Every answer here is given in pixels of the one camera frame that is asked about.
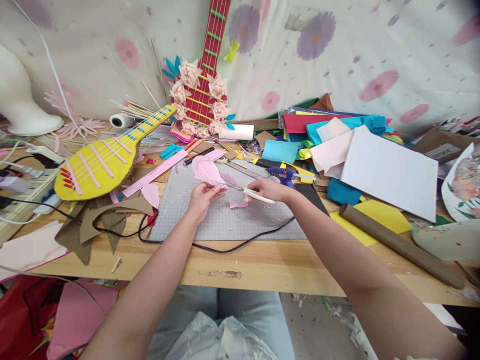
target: wooden rolling stick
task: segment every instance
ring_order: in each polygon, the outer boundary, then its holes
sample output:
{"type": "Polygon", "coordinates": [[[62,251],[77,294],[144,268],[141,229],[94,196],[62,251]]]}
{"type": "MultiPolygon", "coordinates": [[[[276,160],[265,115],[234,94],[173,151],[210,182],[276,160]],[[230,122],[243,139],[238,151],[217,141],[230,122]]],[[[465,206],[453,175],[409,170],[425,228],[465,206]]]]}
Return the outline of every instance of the wooden rolling stick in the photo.
{"type": "Polygon", "coordinates": [[[455,289],[463,289],[465,287],[465,278],[460,272],[413,243],[406,241],[400,235],[394,233],[353,206],[348,204],[342,205],[339,214],[342,218],[348,220],[367,234],[370,234],[379,242],[388,246],[407,260],[410,260],[438,280],[455,289]]]}

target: jeans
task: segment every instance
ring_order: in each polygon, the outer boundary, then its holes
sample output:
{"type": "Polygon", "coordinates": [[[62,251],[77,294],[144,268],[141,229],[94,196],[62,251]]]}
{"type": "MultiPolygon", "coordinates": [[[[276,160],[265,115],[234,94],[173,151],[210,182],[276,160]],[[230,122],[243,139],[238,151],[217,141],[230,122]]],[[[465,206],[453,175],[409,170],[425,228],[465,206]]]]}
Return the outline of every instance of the jeans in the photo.
{"type": "Polygon", "coordinates": [[[280,360],[295,358],[278,292],[179,285],[153,335],[147,359],[163,359],[198,312],[217,324],[234,316],[280,360]]]}

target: blue glue gun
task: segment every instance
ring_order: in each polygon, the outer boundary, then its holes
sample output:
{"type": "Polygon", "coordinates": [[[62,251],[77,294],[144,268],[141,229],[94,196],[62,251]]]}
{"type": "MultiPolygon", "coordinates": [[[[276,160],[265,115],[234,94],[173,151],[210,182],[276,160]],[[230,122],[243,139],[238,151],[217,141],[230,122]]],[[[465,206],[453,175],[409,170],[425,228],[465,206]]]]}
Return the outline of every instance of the blue glue gun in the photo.
{"type": "Polygon", "coordinates": [[[283,185],[294,189],[292,180],[297,177],[297,173],[292,169],[284,169],[281,167],[270,167],[266,169],[267,173],[278,178],[283,185]]]}

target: hand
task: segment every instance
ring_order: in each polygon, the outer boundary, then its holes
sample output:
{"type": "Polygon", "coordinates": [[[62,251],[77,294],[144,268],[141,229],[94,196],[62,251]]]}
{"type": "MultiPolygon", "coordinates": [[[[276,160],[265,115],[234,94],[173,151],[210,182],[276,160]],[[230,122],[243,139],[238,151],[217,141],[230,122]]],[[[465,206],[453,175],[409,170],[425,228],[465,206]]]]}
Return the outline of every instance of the hand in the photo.
{"type": "Polygon", "coordinates": [[[211,186],[206,182],[195,186],[191,191],[190,204],[185,216],[192,217],[196,222],[201,223],[205,220],[210,204],[223,198],[226,190],[218,185],[215,187],[211,186]]]}
{"type": "MultiPolygon", "coordinates": [[[[250,183],[248,188],[255,190],[258,192],[258,195],[263,196],[264,198],[280,201],[282,203],[287,202],[292,195],[295,194],[295,190],[291,187],[266,178],[258,179],[257,181],[250,183]]],[[[251,196],[247,196],[243,201],[249,203],[258,200],[251,196]]]]}

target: scissors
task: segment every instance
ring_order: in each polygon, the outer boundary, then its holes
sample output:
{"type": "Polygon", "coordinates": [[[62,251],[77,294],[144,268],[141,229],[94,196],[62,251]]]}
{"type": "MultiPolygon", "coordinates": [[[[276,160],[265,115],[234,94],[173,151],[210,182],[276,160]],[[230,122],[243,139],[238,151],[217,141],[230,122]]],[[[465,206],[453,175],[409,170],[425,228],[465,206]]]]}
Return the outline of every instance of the scissors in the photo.
{"type": "Polygon", "coordinates": [[[252,197],[252,198],[254,198],[254,199],[263,201],[264,203],[269,203],[269,204],[276,204],[276,203],[277,203],[275,200],[271,200],[271,199],[269,199],[269,198],[260,196],[257,191],[252,190],[252,189],[249,189],[249,188],[246,188],[246,187],[228,185],[228,184],[223,183],[223,182],[219,182],[219,184],[226,185],[226,186],[228,186],[229,188],[232,188],[232,189],[241,191],[241,192],[243,192],[245,195],[247,195],[247,196],[249,196],[249,197],[252,197]]]}

